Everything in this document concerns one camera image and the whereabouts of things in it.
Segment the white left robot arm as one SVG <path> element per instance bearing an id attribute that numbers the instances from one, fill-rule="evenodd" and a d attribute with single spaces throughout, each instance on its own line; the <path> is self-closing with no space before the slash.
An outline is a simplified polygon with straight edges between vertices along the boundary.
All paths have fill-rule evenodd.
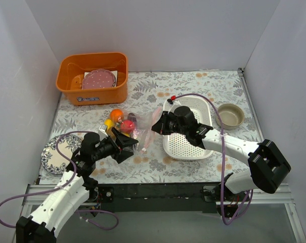
<path id="1" fill-rule="evenodd" d="M 103 132 L 84 135 L 56 187 L 45 192 L 47 198 L 34 212 L 17 221 L 16 242 L 56 242 L 60 230 L 80 205 L 100 196 L 97 180 L 90 177 L 96 161 L 110 156 L 121 163 L 133 156 L 128 149 L 138 143 L 116 128 L 112 133 L 114 138 Z"/>

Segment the yellow mango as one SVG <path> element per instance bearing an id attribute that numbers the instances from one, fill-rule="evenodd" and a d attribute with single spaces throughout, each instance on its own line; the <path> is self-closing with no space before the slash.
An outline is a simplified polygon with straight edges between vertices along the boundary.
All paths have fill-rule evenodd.
<path id="1" fill-rule="evenodd" d="M 108 118 L 104 121 L 104 125 L 105 125 L 105 132 L 108 134 L 111 132 L 111 128 L 115 126 L 115 123 Z"/>

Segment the clear zip top bag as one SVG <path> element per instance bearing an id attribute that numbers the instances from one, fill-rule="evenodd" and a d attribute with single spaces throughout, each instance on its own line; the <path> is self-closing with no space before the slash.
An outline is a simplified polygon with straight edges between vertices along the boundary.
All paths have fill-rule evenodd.
<path id="1" fill-rule="evenodd" d="M 120 124 L 122 122 L 115 123 L 114 127 L 117 130 L 119 130 L 120 132 L 122 132 L 128 137 L 132 137 L 138 140 L 137 144 L 135 144 L 132 148 L 131 147 L 127 148 L 126 150 L 134 152 L 134 153 L 145 152 L 147 148 L 149 147 L 149 145 L 152 144 L 154 141 L 155 133 L 151 131 L 151 128 L 159 120 L 160 115 L 162 113 L 162 107 L 157 107 L 156 109 L 152 111 L 148 111 L 143 114 L 135 113 L 135 112 L 128 111 L 125 109 L 120 109 L 120 110 L 122 110 L 124 113 L 124 119 L 122 120 L 122 122 L 124 120 L 128 120 L 127 116 L 129 113 L 134 113 L 137 117 L 137 122 L 135 123 L 136 127 L 134 131 L 130 134 L 123 133 L 120 130 Z M 112 134 L 112 132 L 108 133 L 108 136 L 110 136 L 111 138 L 114 138 L 114 135 Z"/>

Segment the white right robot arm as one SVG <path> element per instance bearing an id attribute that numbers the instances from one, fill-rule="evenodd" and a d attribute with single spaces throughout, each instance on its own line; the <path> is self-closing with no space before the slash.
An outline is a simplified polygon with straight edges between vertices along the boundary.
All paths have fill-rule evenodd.
<path id="1" fill-rule="evenodd" d="M 248 170 L 224 179 L 220 196 L 225 201 L 231 201 L 238 193 L 251 189 L 273 194 L 291 171 L 290 164 L 273 141 L 265 139 L 262 142 L 250 142 L 222 135 L 213 127 L 199 123 L 187 106 L 163 111 L 152 126 L 152 131 L 161 135 L 181 134 L 193 146 L 225 152 L 246 164 Z"/>

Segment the orange tangerine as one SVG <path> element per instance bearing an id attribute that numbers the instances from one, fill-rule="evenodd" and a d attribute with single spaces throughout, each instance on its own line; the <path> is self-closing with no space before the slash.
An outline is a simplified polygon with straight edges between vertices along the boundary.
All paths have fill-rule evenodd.
<path id="1" fill-rule="evenodd" d="M 120 109 L 113 109 L 110 112 L 110 119 L 114 122 L 114 123 L 120 123 L 122 122 L 122 120 L 124 119 L 124 113 L 122 110 Z"/>

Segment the purple eggplant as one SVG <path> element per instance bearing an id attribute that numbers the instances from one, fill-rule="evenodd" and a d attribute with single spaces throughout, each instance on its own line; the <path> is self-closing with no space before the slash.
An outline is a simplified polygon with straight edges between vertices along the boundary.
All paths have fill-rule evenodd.
<path id="1" fill-rule="evenodd" d="M 129 113 L 128 116 L 127 116 L 127 119 L 130 120 L 133 123 L 137 122 L 137 117 L 134 113 Z"/>

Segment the red apple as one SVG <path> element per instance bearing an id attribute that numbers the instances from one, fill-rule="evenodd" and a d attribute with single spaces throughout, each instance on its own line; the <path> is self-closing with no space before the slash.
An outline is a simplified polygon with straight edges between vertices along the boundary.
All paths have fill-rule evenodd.
<path id="1" fill-rule="evenodd" d="M 121 124 L 120 124 L 120 130 L 123 133 L 127 133 L 130 134 L 134 131 L 135 129 L 135 123 L 131 120 L 124 120 Z"/>

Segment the white perforated plastic basket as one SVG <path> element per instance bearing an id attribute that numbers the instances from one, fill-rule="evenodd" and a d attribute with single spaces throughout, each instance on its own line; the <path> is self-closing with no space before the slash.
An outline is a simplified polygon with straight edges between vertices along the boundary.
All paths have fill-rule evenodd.
<path id="1" fill-rule="evenodd" d="M 184 96 L 177 98 L 182 106 L 188 106 L 194 113 L 199 123 L 212 126 L 209 103 L 199 96 Z M 163 104 L 163 110 L 168 111 L 170 105 L 167 101 Z M 212 150 L 205 150 L 191 145 L 184 135 L 171 134 L 163 137 L 163 148 L 172 158 L 180 160 L 200 160 L 212 155 Z"/>

